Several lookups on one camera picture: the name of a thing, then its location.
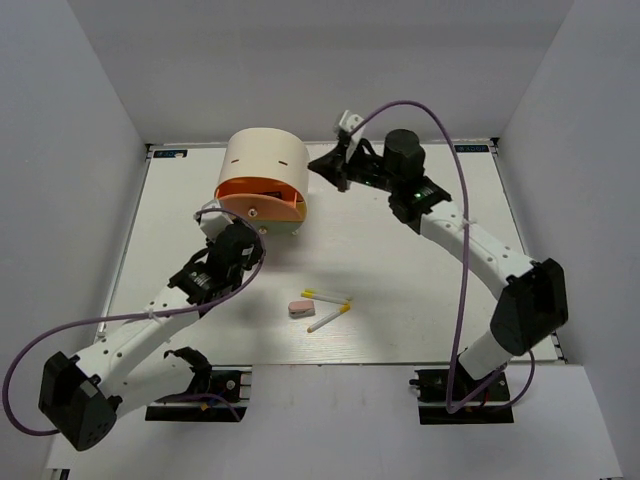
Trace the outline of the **orange top drawer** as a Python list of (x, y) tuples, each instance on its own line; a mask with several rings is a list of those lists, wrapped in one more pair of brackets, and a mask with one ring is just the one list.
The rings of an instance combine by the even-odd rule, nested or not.
[[(282, 191), (282, 199), (263, 195), (267, 191)], [(303, 195), (294, 187), (274, 179), (240, 177), (222, 182), (215, 191), (219, 204), (248, 220), (303, 222), (307, 206)], [(250, 217), (255, 208), (258, 215)]]

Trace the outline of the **pink cap black highlighter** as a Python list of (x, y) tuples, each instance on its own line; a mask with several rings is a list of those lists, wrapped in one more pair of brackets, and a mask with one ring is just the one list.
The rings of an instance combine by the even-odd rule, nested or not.
[(270, 197), (275, 197), (275, 198), (279, 198), (279, 199), (282, 199), (282, 198), (283, 198), (283, 197), (282, 197), (283, 193), (282, 193), (282, 191), (280, 191), (280, 190), (276, 190), (276, 191), (267, 191), (267, 192), (264, 192), (264, 193), (263, 193), (263, 195), (270, 196)]

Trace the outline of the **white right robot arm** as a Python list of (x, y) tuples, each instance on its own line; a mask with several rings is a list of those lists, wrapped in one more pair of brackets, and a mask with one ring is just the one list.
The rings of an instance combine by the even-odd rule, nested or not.
[(388, 193), (401, 223), (459, 260), (493, 294), (497, 305), (488, 331), (458, 354), (459, 368), (451, 374), (453, 390), (472, 399), (486, 389), (488, 375), (567, 322), (565, 275), (555, 260), (539, 262), (514, 252), (467, 220), (451, 195), (426, 175), (425, 159), (418, 136), (397, 129), (386, 135), (382, 154), (366, 139), (352, 143), (340, 134), (336, 146), (308, 168), (341, 192), (358, 183)]

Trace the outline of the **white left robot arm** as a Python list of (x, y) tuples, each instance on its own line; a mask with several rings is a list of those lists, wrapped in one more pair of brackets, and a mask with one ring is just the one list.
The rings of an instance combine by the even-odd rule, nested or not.
[(199, 399), (212, 366), (171, 338), (233, 298), (256, 276), (264, 245), (247, 222), (219, 219), (205, 248), (168, 280), (141, 312), (119, 315), (105, 339), (45, 363), (39, 410), (77, 451), (97, 445), (129, 412), (164, 397)]

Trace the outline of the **cream cylindrical drawer organizer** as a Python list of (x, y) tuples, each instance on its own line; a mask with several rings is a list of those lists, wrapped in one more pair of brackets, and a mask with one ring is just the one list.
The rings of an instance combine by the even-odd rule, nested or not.
[(265, 185), (277, 182), (304, 198), (309, 161), (306, 145), (292, 133), (275, 128), (241, 130), (227, 144), (216, 195), (230, 194), (243, 183), (249, 185), (247, 193), (275, 192)]

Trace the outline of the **pink correction tape dispenser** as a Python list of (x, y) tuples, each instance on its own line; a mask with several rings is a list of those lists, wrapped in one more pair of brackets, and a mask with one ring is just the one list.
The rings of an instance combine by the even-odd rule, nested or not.
[(297, 300), (288, 304), (288, 315), (291, 318), (305, 318), (315, 315), (315, 303), (313, 300)]

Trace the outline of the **white marker yellow cap upper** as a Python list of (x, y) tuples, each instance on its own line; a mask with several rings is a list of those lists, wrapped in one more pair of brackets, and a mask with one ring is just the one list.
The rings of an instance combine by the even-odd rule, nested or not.
[(349, 304), (353, 300), (353, 297), (350, 295), (317, 289), (306, 289), (300, 293), (300, 296), (302, 298), (319, 300), (339, 305)]

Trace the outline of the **white marker yellow cap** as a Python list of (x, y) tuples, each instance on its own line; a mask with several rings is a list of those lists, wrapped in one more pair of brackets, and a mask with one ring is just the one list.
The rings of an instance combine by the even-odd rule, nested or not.
[(339, 305), (349, 304), (353, 300), (353, 297), (350, 295), (317, 289), (306, 289), (300, 293), (300, 296), (302, 298), (319, 300)]
[(332, 321), (336, 320), (337, 318), (339, 318), (340, 316), (344, 315), (345, 313), (347, 313), (350, 310), (351, 310), (351, 305), (350, 304), (342, 305), (338, 310), (326, 315), (325, 317), (321, 318), (320, 320), (318, 320), (315, 323), (313, 323), (312, 325), (310, 325), (307, 328), (307, 332), (309, 334), (316, 332), (320, 328), (322, 328), (325, 325), (331, 323)]

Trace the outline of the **white marker yellow cap lower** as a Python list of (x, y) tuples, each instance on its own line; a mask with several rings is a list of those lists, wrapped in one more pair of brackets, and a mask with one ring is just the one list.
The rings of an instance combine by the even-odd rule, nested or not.
[(350, 304), (342, 305), (338, 310), (326, 315), (325, 317), (321, 318), (320, 320), (318, 320), (315, 323), (313, 323), (312, 325), (310, 325), (307, 328), (307, 332), (309, 334), (316, 332), (320, 328), (322, 328), (325, 325), (331, 323), (332, 321), (336, 320), (337, 318), (339, 318), (340, 316), (344, 315), (345, 313), (347, 313), (350, 310), (351, 310), (351, 305)]

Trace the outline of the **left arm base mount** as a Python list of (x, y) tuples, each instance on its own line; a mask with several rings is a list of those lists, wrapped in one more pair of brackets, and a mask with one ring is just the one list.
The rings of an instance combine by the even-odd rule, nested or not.
[(248, 409), (251, 367), (215, 367), (192, 381), (184, 393), (150, 404), (147, 422), (238, 423)]

